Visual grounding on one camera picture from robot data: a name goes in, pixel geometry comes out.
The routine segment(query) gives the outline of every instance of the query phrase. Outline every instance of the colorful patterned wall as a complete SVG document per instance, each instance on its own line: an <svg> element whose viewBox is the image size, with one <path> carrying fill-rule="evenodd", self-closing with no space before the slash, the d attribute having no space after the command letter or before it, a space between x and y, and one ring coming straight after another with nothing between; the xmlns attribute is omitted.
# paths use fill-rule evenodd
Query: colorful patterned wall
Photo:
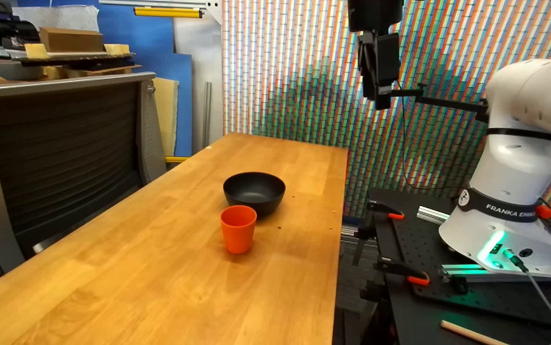
<svg viewBox="0 0 551 345"><path fill-rule="evenodd" d="M374 111L362 97L345 0L228 0L223 9L224 131L349 148L346 215L361 215L369 186L412 191L404 168L416 186L471 177L486 129L472 114L413 100ZM478 101L495 70L551 58L551 0L406 0L394 29L402 87L426 83L433 97Z"/></svg>

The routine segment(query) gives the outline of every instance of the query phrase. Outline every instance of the green led light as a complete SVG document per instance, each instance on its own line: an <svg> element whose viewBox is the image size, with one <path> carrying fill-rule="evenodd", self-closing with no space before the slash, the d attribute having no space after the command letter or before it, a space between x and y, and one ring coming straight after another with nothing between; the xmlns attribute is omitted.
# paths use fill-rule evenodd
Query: green led light
<svg viewBox="0 0 551 345"><path fill-rule="evenodd" d="M503 237L505 236L505 232L503 230L495 231L491 238L488 239L486 243L484 243L484 246L478 253L478 259L481 262L484 262L484 264L489 266L495 266L492 264L492 262L488 262L486 258L488 258L488 255L491 253L492 249L495 248L495 245L497 245L501 240L503 240Z"/></svg>

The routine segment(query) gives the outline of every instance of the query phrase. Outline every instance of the black optical breadboard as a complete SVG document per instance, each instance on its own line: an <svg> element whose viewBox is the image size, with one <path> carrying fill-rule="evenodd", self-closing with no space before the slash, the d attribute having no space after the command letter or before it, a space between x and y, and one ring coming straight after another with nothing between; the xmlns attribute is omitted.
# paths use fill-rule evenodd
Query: black optical breadboard
<svg viewBox="0 0 551 345"><path fill-rule="evenodd" d="M393 221L404 261L428 273L429 286L414 286L413 292L423 299L483 310L525 321L551 325L551 312L540 299L530 282L469 283L469 292L460 295L442 282L438 270L443 264L473 264L471 260L453 253L438 234L438 225L416 218L419 205L409 203L402 211L404 220ZM551 303L551 282L540 282L540 287Z"/></svg>

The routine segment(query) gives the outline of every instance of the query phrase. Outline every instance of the wooden table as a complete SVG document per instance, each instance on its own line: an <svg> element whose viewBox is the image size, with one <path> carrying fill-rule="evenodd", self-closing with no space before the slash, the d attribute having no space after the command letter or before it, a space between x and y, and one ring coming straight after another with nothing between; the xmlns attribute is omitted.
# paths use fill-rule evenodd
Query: wooden table
<svg viewBox="0 0 551 345"><path fill-rule="evenodd" d="M0 344L324 344L346 150L230 134L0 278ZM287 190L249 253L220 230L232 174Z"/></svg>

